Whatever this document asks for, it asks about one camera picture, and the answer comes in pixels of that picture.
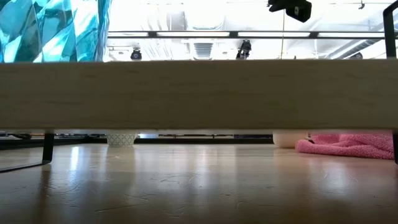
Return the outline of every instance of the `wooden board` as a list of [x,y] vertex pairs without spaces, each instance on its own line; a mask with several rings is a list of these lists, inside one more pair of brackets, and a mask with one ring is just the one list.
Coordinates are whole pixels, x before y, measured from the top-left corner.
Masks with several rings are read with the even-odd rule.
[[0,65],[0,129],[397,129],[398,60]]

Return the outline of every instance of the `black frame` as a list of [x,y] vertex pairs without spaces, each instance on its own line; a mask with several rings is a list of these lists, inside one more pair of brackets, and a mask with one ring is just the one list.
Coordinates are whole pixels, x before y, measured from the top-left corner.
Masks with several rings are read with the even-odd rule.
[[21,165],[21,166],[3,168],[3,169],[0,169],[0,173],[49,164],[52,161],[52,153],[53,153],[53,147],[54,147],[54,136],[55,136],[54,134],[44,134],[42,162],[36,162],[33,164],[26,164],[26,165]]
[[[397,47],[396,47],[396,32],[394,27],[394,16],[393,12],[398,8],[398,1],[393,2],[383,11],[383,23],[384,23],[384,38],[386,41],[386,55],[387,58],[397,59]],[[392,142],[394,145],[394,160],[398,164],[398,132],[392,133]]]

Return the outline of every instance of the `ceiling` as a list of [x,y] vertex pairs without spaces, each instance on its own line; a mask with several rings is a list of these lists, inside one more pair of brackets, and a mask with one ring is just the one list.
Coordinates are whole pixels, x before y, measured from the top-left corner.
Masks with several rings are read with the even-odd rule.
[[[258,0],[113,0],[109,31],[277,30],[382,31],[382,11],[394,0],[309,0],[312,16],[301,23],[269,12]],[[252,39],[249,59],[339,58],[366,40]],[[108,39],[109,59],[130,61],[139,47],[143,60],[235,59],[241,39]],[[384,41],[365,43],[364,58],[382,58]]]

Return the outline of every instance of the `pink towel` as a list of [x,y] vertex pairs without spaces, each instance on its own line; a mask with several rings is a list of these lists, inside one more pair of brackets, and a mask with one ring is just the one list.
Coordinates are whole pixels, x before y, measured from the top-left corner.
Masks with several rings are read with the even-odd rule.
[[296,150],[304,153],[394,159],[391,134],[314,134],[312,142],[300,140]]

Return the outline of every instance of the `shiny blue fabric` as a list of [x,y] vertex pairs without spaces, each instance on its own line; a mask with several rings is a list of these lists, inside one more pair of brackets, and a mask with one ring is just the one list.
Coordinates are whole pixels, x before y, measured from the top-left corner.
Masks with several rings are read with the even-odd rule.
[[102,61],[112,0],[0,0],[0,62]]

